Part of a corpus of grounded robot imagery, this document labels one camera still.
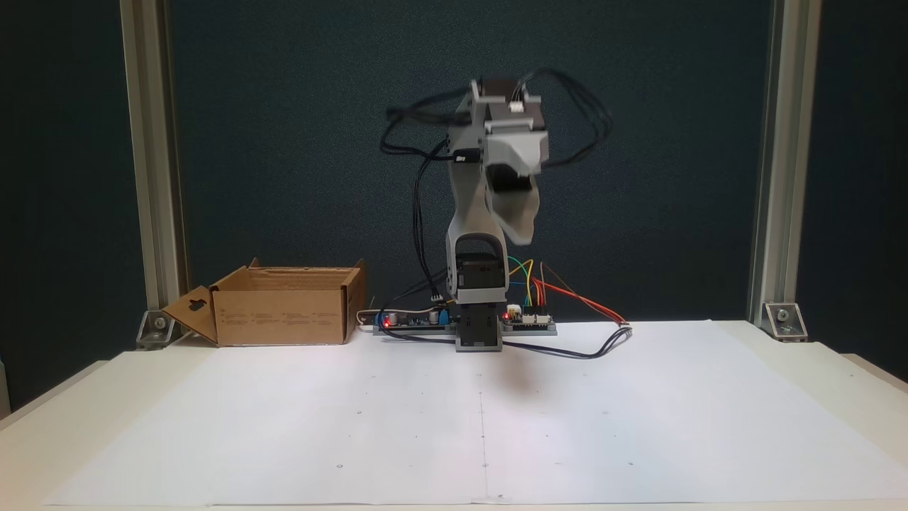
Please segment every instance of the table surface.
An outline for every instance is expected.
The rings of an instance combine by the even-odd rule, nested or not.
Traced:
[[[777,343],[745,321],[717,322],[765,364],[803,389],[817,403],[892,458],[908,466],[908,395],[819,343]],[[178,386],[215,348],[184,341],[157,352],[127,352],[82,378],[0,430],[0,509],[50,509],[46,496]],[[363,506],[280,506],[281,511],[315,507],[342,511]],[[454,506],[406,506],[409,511]],[[483,507],[470,505],[470,509]],[[564,506],[533,506],[534,509]],[[583,505],[647,511],[908,509],[908,501],[845,501],[753,504]],[[265,509],[232,506],[236,511]],[[120,511],[141,507],[73,506],[73,511]],[[169,508],[202,509],[202,508]]]

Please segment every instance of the white paper sheet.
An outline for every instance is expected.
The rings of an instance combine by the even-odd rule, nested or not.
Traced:
[[[218,350],[48,504],[908,498],[908,469],[710,322],[608,356],[382,343]],[[564,324],[592,351],[614,327]]]

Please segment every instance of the red wire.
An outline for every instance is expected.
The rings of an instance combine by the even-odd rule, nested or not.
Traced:
[[[612,318],[616,323],[618,323],[620,325],[625,325],[627,323],[627,320],[624,317],[622,317],[619,313],[613,311],[612,309],[610,309],[606,306],[597,304],[596,302],[594,302],[588,298],[580,296],[576,293],[571,293],[570,291],[567,291],[567,289],[561,289],[560,287],[553,286],[553,285],[549,284],[548,282],[543,283],[542,281],[540,281],[539,279],[537,279],[535,277],[533,277],[533,282],[536,283],[536,286],[544,286],[546,289],[552,289],[553,291],[558,291],[559,293],[561,293],[563,295],[573,296],[576,299],[581,300],[581,301],[597,308],[598,310],[602,311],[603,314]]]

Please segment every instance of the black wire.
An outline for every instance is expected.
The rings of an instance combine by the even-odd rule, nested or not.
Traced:
[[[444,268],[444,269],[441,269],[441,270],[435,272],[434,274],[432,274],[432,276],[430,278],[430,282],[434,283],[437,280],[441,280],[440,277],[447,274],[447,272],[448,272],[447,268]],[[389,329],[385,328],[385,323],[384,323],[385,309],[387,309],[391,304],[400,300],[401,298],[413,295],[414,293],[418,293],[419,291],[422,291],[423,289],[426,289],[427,287],[429,287],[428,284],[426,284],[425,282],[419,281],[418,283],[408,287],[407,290],[404,291],[403,293],[400,293],[399,295],[394,296],[385,305],[381,306],[381,310],[379,311],[379,314],[376,316],[377,319],[375,321],[375,323],[379,327],[379,330],[381,330],[381,333],[385,334],[386,336],[394,337],[395,339],[399,339],[401,341],[415,341],[415,342],[421,342],[421,343],[439,343],[439,344],[446,344],[446,345],[454,344],[454,339],[432,339],[429,337],[407,336],[407,335],[398,334],[396,332],[391,332]]]
[[[397,127],[397,125],[407,119],[428,125],[471,124],[469,112],[438,114],[422,110],[423,108],[430,105],[435,105],[437,103],[443,103],[445,101],[460,98],[467,92],[469,92],[468,87],[461,87],[459,89],[445,93],[432,95],[425,99],[420,99],[418,102],[408,106],[407,108],[387,109],[386,114],[389,123],[388,127],[385,128],[385,132],[381,135],[381,140],[379,142],[379,149],[381,150],[381,152],[386,155],[419,155],[432,161],[447,161],[454,159],[453,155],[438,156],[431,153],[426,153],[425,151],[422,151],[421,149],[418,149],[416,147],[411,147],[408,145],[394,145],[388,142],[388,137],[394,131],[394,128]]]
[[[603,344],[602,347],[600,347],[594,353],[580,353],[578,351],[570,351],[568,349],[561,349],[558,347],[528,345],[525,343],[515,343],[515,342],[511,342],[511,341],[504,341],[503,344],[505,346],[528,349],[530,351],[535,351],[537,353],[543,353],[546,355],[558,355],[558,356],[567,356],[569,358],[592,360],[594,358],[600,358],[601,356],[605,356],[608,352],[615,349],[615,346],[617,346],[617,342],[621,337],[627,336],[626,338],[630,338],[632,333],[633,333],[633,328],[631,328],[630,326],[620,327],[618,330],[616,330],[614,333],[612,333],[612,335],[609,336],[608,339],[606,340],[605,344]]]
[[[517,86],[514,87],[514,93],[511,95],[511,100],[518,101],[520,94],[523,92],[524,85],[529,80],[541,75],[554,76],[561,86],[565,88],[571,101],[574,102],[577,110],[580,111],[580,114],[582,114],[593,127],[592,142],[584,145],[575,154],[567,158],[543,162],[542,167],[552,168],[578,162],[589,156],[596,147],[606,141],[606,138],[608,138],[609,134],[612,132],[612,116],[605,106],[596,98],[596,95],[590,92],[583,84],[556,69],[548,67],[540,67],[539,69],[522,76],[518,80]]]
[[[437,155],[444,147],[447,145],[447,139],[439,142],[429,155]],[[431,289],[432,296],[441,296],[439,289],[435,286],[435,282],[432,280],[431,273],[429,272],[429,265],[426,263],[426,243],[425,243],[425,230],[422,224],[422,204],[419,201],[419,185],[422,182],[422,177],[426,174],[426,170],[429,168],[429,164],[432,163],[430,158],[425,158],[422,161],[422,165],[419,166],[419,171],[416,174],[416,180],[413,183],[413,213],[412,213],[412,235],[413,235],[413,247],[416,250],[416,257],[419,260],[419,267],[422,268],[423,275],[426,276],[426,283]]]

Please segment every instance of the dark backdrop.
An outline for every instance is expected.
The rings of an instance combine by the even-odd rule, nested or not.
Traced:
[[[824,2],[797,297],[807,329],[908,379],[908,5]]]
[[[145,292],[119,3],[4,3],[0,46],[0,358],[18,408],[135,347]]]
[[[615,133],[539,179],[536,237],[511,254],[545,260],[630,318],[744,318],[769,14],[766,0],[176,1],[193,281],[253,256],[364,257],[370,292],[396,294],[419,278],[419,161],[379,152],[385,106],[550,65],[610,106]],[[562,91],[531,90],[544,95],[555,156],[587,141]],[[428,149],[444,132],[404,135]],[[429,265],[442,268],[453,211],[442,164],[423,190]]]

